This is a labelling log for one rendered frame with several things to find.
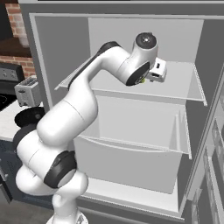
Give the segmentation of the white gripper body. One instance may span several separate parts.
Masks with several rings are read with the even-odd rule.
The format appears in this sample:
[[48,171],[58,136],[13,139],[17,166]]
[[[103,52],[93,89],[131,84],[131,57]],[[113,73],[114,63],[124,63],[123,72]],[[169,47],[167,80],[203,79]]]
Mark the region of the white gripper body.
[[158,82],[164,82],[167,72],[166,62],[160,58],[156,58],[154,66],[154,77]]

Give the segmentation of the clear fridge drawer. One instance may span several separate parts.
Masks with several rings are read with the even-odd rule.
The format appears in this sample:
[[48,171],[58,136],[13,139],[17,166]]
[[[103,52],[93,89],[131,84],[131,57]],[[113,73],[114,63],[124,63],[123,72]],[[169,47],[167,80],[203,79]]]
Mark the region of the clear fridge drawer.
[[99,114],[74,139],[90,178],[172,193],[183,155],[191,156],[183,105],[99,96]]

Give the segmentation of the grey fridge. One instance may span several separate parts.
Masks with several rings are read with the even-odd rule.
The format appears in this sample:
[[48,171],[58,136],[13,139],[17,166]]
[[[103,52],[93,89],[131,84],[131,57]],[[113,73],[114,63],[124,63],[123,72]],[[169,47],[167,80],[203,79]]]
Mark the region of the grey fridge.
[[164,193],[90,178],[76,199],[129,213],[148,214],[171,224],[182,216],[193,172],[206,132],[221,69],[224,66],[224,0],[207,1],[47,1],[19,0],[45,114],[67,94],[72,72],[109,41],[132,51],[138,34],[152,33],[157,57],[166,62],[193,63],[207,106],[183,105],[191,156],[183,155],[173,192]]

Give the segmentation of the grey fridge door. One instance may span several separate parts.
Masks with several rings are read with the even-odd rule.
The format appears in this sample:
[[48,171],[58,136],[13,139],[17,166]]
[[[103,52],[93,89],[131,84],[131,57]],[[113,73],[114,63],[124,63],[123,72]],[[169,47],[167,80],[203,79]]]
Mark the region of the grey fridge door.
[[224,66],[187,199],[189,224],[224,224]]

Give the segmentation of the silver toaster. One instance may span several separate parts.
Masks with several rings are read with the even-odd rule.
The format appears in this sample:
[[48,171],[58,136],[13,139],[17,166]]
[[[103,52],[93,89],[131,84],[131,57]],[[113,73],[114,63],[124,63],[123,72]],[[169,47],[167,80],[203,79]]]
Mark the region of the silver toaster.
[[18,83],[15,86],[15,93],[20,107],[37,107],[41,103],[39,83],[35,75]]

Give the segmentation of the black round pan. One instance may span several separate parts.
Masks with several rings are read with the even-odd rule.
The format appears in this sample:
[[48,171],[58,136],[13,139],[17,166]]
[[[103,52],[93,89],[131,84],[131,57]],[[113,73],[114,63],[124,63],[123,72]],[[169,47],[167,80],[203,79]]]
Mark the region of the black round pan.
[[32,123],[37,124],[44,115],[45,110],[43,107],[27,108],[15,116],[14,122],[18,127],[22,128]]

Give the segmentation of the dark wooden shelf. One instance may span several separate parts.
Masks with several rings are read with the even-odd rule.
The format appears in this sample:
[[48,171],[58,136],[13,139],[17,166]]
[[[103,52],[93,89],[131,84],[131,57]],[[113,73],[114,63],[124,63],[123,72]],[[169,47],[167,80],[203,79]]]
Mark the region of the dark wooden shelf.
[[29,47],[23,47],[18,38],[8,38],[0,41],[1,56],[15,56],[30,58],[32,56]]

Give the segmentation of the black and grey stove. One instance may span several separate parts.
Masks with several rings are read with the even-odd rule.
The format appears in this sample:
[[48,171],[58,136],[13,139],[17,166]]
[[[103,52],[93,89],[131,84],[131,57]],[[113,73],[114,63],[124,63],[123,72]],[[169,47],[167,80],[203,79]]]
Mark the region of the black and grey stove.
[[20,65],[0,62],[0,111],[17,99],[14,87],[24,79]]

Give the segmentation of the dark blue cupboard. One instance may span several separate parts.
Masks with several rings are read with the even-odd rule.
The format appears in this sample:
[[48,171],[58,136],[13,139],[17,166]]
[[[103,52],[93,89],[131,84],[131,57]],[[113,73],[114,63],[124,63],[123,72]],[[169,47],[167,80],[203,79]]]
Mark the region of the dark blue cupboard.
[[12,142],[0,140],[0,166],[3,173],[7,174],[6,185],[14,200],[32,204],[38,207],[52,209],[51,196],[31,196],[21,192],[16,185],[16,174],[22,162],[14,152]]

